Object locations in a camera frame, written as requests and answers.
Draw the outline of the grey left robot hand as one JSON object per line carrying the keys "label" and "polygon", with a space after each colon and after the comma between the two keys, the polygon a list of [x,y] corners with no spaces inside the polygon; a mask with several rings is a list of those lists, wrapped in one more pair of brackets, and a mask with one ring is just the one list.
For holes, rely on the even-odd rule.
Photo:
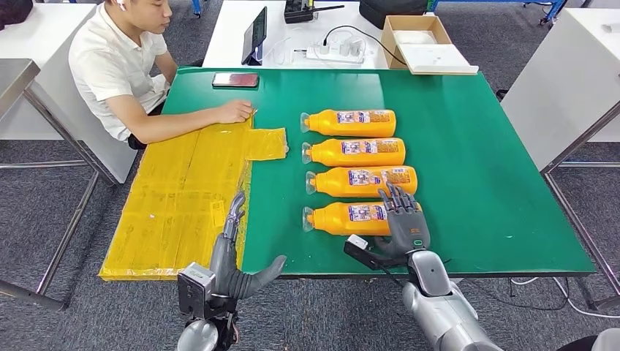
{"label": "grey left robot hand", "polygon": [[232,199],[223,231],[218,234],[213,246],[209,265],[209,269],[215,275],[213,293],[235,300],[252,297],[278,278],[287,260],[285,255],[279,255],[267,268],[253,274],[238,269],[236,238],[239,224],[244,216],[242,206],[245,201],[243,191]]}

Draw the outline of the person's right hand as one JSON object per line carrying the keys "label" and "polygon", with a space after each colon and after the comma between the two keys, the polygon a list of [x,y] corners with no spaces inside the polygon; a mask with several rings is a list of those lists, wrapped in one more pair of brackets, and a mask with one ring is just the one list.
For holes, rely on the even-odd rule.
{"label": "person's right hand", "polygon": [[213,109],[220,124],[241,123],[254,115],[255,108],[248,100],[235,99]]}

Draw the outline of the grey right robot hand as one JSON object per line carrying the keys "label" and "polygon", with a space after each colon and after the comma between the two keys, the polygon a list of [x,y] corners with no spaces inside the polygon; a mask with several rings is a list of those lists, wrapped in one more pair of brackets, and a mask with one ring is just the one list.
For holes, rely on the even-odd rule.
{"label": "grey right robot hand", "polygon": [[376,237],[375,244],[388,257],[398,257],[416,249],[428,249],[430,232],[420,203],[401,186],[386,183],[389,195],[379,194],[387,213],[390,238]]}

